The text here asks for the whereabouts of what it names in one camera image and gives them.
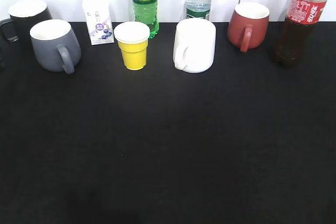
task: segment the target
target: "black table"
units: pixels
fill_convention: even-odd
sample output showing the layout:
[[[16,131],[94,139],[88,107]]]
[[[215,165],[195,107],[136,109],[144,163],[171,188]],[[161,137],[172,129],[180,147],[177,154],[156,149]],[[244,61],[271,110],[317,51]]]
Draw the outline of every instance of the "black table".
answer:
[[[303,63],[247,54],[218,23],[214,65],[173,66],[176,24],[148,65],[90,46],[73,76],[1,42],[0,223],[336,223],[336,23],[320,23]]]

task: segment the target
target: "red label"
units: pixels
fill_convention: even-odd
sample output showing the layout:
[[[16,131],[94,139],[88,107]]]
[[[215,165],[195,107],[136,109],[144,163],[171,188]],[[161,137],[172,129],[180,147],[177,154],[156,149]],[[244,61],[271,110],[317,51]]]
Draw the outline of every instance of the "red label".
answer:
[[[292,0],[287,16],[296,23],[313,25],[319,21],[326,3],[327,1]]]

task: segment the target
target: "paper cup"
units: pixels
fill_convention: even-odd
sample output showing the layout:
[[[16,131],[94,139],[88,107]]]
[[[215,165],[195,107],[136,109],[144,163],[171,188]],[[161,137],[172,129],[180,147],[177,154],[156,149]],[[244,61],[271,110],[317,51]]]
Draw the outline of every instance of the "paper cup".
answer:
[[[149,27],[140,22],[125,22],[114,29],[124,64],[129,70],[146,66],[149,35]]]

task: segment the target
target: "gray mug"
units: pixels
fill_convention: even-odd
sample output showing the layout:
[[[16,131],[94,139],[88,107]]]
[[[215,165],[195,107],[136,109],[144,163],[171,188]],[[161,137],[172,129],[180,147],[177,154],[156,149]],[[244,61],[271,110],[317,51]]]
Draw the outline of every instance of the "gray mug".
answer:
[[[81,51],[68,22],[60,19],[40,22],[32,27],[30,36],[36,59],[43,68],[74,73]]]

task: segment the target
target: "brown liquid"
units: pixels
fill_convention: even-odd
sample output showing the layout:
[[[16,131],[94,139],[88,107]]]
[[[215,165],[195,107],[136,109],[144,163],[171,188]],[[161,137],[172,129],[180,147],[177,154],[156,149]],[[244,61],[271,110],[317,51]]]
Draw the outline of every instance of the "brown liquid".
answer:
[[[303,25],[286,17],[285,26],[276,44],[272,61],[284,67],[297,65],[303,58],[307,39],[314,27],[315,24]]]

